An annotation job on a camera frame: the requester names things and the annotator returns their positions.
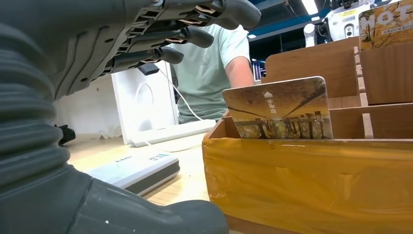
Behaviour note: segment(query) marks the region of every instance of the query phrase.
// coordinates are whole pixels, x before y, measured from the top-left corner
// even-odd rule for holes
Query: white wall
[[[76,134],[120,136],[121,128],[117,112],[111,76],[103,76],[91,85],[54,103],[57,117],[53,124],[69,125]]]
[[[171,80],[169,64],[161,61],[155,65],[160,71],[149,76],[143,75],[138,69],[112,74],[125,144],[131,143],[132,136],[140,131],[165,128],[178,123],[173,88],[167,80]],[[138,100],[135,100],[136,90],[142,82],[152,88],[153,104],[146,86],[141,88]]]

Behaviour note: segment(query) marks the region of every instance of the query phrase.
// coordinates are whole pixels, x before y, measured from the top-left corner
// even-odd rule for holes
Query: blue ceiling beam
[[[288,27],[293,27],[295,25],[301,25],[303,23],[307,24],[307,23],[311,23],[311,18],[313,17],[320,17],[320,19],[323,19],[328,13],[330,12],[330,8],[325,8],[323,9],[321,12],[319,12],[316,15],[306,15],[306,16],[300,16],[300,17],[294,17],[292,19],[288,19],[288,20],[284,20],[278,23],[274,23],[274,24],[270,24],[255,30],[252,30],[251,32],[249,32],[249,35],[255,35],[255,36],[261,36],[264,34],[268,34],[274,31],[278,31],[281,29],[285,29]]]

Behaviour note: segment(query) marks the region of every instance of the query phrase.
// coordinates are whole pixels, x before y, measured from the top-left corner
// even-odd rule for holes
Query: desk surface
[[[131,148],[124,145],[122,138],[97,139],[96,136],[79,136],[68,142],[66,147],[71,152],[69,164],[80,171],[87,171],[118,158],[126,156],[156,154],[160,150],[178,151],[172,153],[179,158],[181,170],[179,174],[143,196],[158,205],[185,200],[209,200],[204,174],[201,143],[204,134],[189,136],[181,139],[163,142],[153,146]]]

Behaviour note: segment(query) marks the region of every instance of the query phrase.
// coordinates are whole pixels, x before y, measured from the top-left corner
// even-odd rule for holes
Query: white cable
[[[153,105],[154,105],[153,92],[152,92],[152,89],[151,89],[150,85],[149,85],[148,83],[146,83],[146,82],[142,82],[142,83],[140,83],[140,85],[138,86],[138,88],[137,88],[137,90],[136,90],[136,93],[135,93],[135,103],[138,103],[139,91],[141,90],[141,88],[142,88],[143,85],[146,85],[146,86],[149,88],[150,96],[151,96],[151,98],[152,98],[152,106],[153,106]]]
[[[168,76],[165,76],[165,78],[167,79],[167,81],[169,82],[169,84],[172,85],[173,89],[179,94],[179,96],[182,98],[182,100],[184,101],[184,103],[187,105],[189,111],[191,111],[191,113],[198,119],[198,120],[203,120],[201,119],[199,116],[197,116],[194,111],[191,109],[191,107],[189,106],[188,102],[185,100],[184,96],[182,96],[182,94],[178,91],[178,89],[175,87],[175,85],[173,85],[172,81],[170,81],[168,79]]]
[[[178,89],[175,87],[175,85],[173,85],[173,83],[168,79],[168,76],[166,76],[162,71],[161,71],[161,73],[165,76],[165,78],[167,79],[167,81],[169,82],[169,84],[172,85],[172,87],[175,89],[175,91],[178,92],[179,96],[180,96],[180,97],[182,98],[182,100],[185,102],[185,104],[187,105],[187,107],[188,107],[188,109],[191,111],[191,113],[192,113],[197,119],[203,120],[203,119],[201,119],[199,116],[197,116],[197,115],[194,113],[194,111],[191,109],[191,107],[189,106],[189,104],[188,104],[188,102],[185,100],[185,98],[182,96],[182,94],[178,91]],[[150,85],[149,85],[148,83],[146,83],[146,82],[140,83],[139,86],[138,86],[138,88],[136,89],[136,93],[135,93],[135,103],[138,103],[139,91],[141,90],[141,88],[142,88],[143,85],[146,85],[146,86],[149,88],[150,96],[151,96],[151,98],[152,98],[152,106],[154,106],[155,103],[154,103],[152,88],[151,88]],[[153,146],[151,143],[149,143],[149,142],[146,141],[146,140],[142,140],[142,141],[143,141],[145,144],[149,145],[149,146]],[[193,148],[196,148],[196,147],[199,147],[199,146],[201,146],[201,144],[199,144],[199,145],[194,145],[194,146],[191,146],[191,147],[188,147],[188,148],[185,148],[185,149],[181,149],[181,150],[175,150],[175,151],[163,150],[163,149],[160,149],[160,150],[161,150],[161,151],[168,152],[168,153],[175,153],[175,152],[180,152],[180,151],[184,151],[184,150],[193,149]]]

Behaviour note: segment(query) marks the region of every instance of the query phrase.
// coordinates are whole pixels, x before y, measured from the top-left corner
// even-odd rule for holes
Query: wooden card holder
[[[390,49],[399,51],[398,46],[407,45],[389,46],[386,51]],[[411,121],[413,101],[400,104],[369,105],[371,103],[369,93],[376,92],[375,86],[366,83],[366,69],[364,67],[366,61],[363,60],[363,53],[367,52],[374,53],[374,50],[359,52],[358,38],[352,38],[272,55],[266,61],[267,76],[263,78],[262,83],[322,76],[326,80],[334,138],[365,139],[372,138],[372,136],[375,139],[413,138],[413,123]],[[320,60],[315,60],[321,58],[327,61],[325,66],[320,66]],[[284,73],[280,73],[281,67],[285,71]],[[397,80],[397,77],[390,76],[388,79]],[[413,92],[413,86],[409,86],[408,89]]]
[[[370,65],[357,47],[352,38],[266,61],[262,83],[324,77],[333,140],[241,139],[229,113],[206,134],[208,194],[230,229],[413,233],[413,102],[372,105]]]

